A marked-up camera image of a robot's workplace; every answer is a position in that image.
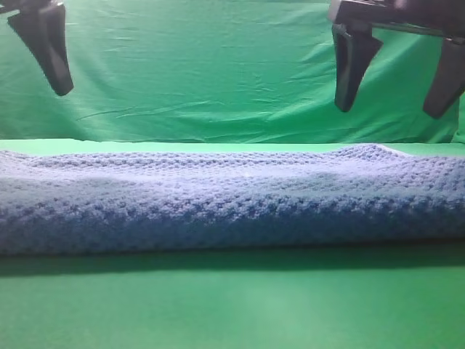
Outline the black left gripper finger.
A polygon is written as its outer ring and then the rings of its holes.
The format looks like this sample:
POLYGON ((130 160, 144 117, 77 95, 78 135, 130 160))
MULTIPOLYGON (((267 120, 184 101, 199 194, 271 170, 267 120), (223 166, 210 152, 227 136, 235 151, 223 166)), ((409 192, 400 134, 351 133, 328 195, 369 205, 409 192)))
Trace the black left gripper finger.
POLYGON ((62 2, 8 2, 9 27, 36 59, 58 96, 74 88, 65 40, 65 4, 62 2))

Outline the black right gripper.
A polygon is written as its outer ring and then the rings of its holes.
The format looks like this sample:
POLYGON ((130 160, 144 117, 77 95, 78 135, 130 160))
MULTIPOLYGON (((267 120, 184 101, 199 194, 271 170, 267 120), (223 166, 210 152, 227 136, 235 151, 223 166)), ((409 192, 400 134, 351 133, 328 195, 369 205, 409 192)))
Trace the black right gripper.
MULTIPOLYGON (((464 36, 463 1, 332 1, 328 17, 333 23, 360 22, 413 26, 439 36, 464 36)), ((360 84, 383 41, 372 27, 332 25, 336 56, 335 106, 349 112, 360 84)), ((423 111, 440 119, 464 93, 464 41, 444 39, 437 69, 423 111)))

